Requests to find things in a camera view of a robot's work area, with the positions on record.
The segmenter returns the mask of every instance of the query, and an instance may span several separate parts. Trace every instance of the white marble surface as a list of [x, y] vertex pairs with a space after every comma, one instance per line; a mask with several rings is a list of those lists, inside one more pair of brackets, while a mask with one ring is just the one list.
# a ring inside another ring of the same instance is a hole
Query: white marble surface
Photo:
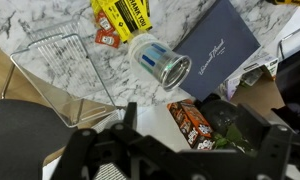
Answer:
[[[150, 19], [153, 24], [150, 32], [173, 48], [213, 2], [150, 0]], [[265, 1], [231, 2], [263, 46], [276, 37], [295, 11], [293, 6], [273, 6]], [[56, 19], [69, 19], [75, 13], [93, 22], [92, 9], [87, 0], [0, 0], [0, 48], [9, 55], [25, 39], [34, 21], [51, 19], [53, 22]], [[88, 30], [88, 33], [94, 34], [95, 30]], [[133, 75], [129, 68], [127, 45], [113, 49], [96, 44], [93, 48], [98, 54], [93, 63], [98, 64], [111, 79], [107, 88], [116, 105], [127, 105], [129, 101], [136, 101], [140, 106], [150, 106], [189, 97], [181, 89], [165, 92], [158, 83], [141, 81]], [[37, 71], [47, 77], [47, 67], [45, 71]]]

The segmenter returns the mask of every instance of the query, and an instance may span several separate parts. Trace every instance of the red and white package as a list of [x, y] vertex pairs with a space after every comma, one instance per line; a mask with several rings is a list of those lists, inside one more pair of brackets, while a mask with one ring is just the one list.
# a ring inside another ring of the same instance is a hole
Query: red and white package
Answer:
[[95, 42], [118, 48], [120, 44], [120, 37], [113, 33], [107, 33], [104, 29], [99, 29], [97, 31]]
[[102, 29], [104, 29], [109, 34], [115, 31], [115, 28], [112, 26], [103, 10], [100, 10], [97, 14], [96, 22], [100, 25]]

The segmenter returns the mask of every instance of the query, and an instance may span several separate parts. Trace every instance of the wire rack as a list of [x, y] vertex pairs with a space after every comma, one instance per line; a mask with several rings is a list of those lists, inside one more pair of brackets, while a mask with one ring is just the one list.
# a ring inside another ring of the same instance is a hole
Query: wire rack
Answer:
[[32, 31], [11, 60], [69, 127], [115, 110], [80, 18]]

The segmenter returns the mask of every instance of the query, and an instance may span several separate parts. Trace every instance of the marble countertop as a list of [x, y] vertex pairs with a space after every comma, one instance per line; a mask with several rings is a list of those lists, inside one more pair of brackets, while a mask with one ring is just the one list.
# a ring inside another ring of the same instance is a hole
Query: marble countertop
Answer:
[[[274, 6], [265, 1], [230, 1], [262, 46], [272, 42], [296, 10], [293, 6]], [[150, 33], [174, 48], [214, 2], [150, 0], [153, 24]], [[0, 0], [0, 48], [10, 55], [25, 39], [32, 22], [67, 19], [74, 14], [93, 21], [93, 12], [87, 0]], [[95, 31], [92, 29], [89, 33], [95, 34]], [[102, 68], [115, 82], [107, 85], [107, 89], [116, 105], [125, 106], [134, 101], [140, 106], [150, 106], [190, 97], [181, 89], [165, 92], [157, 82], [139, 80], [131, 72], [126, 44], [121, 44], [119, 49], [98, 44], [94, 46], [99, 59], [93, 61], [102, 61]]]

